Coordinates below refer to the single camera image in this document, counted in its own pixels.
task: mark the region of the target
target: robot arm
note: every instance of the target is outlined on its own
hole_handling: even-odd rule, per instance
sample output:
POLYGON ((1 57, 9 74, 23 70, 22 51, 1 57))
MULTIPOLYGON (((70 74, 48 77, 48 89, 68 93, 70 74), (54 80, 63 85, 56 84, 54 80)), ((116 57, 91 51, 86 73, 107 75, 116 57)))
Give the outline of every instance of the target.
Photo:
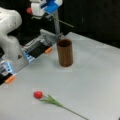
POLYGON ((5 53, 3 59, 11 64, 14 72, 28 63, 17 38, 8 36, 8 33, 21 24, 22 19, 18 12, 0 7, 0 45, 5 53))

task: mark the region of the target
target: white table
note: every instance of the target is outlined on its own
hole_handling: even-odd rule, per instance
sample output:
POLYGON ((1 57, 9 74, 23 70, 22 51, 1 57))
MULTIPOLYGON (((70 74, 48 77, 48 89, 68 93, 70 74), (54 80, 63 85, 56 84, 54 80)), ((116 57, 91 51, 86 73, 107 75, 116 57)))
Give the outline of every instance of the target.
POLYGON ((90 120, 120 117, 120 50, 69 33, 74 64, 58 64, 56 45, 22 69, 9 85, 0 87, 0 120, 83 120, 33 97, 35 90, 50 94, 90 120))

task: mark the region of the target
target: black background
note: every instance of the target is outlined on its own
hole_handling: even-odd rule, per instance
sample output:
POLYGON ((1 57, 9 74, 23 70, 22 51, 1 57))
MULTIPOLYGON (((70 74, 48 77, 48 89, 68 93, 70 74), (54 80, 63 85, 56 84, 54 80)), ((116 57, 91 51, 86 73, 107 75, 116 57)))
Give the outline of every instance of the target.
MULTIPOLYGON (((61 20, 75 26, 60 23, 64 34, 70 31, 90 37, 97 41, 120 47, 120 1, 119 0, 64 0, 59 9, 61 20)), ((31 19, 26 13, 29 0, 0 0, 0 6, 17 10, 23 23, 12 34, 19 38, 22 45, 39 34, 41 28, 54 32, 53 22, 46 19, 31 19)))

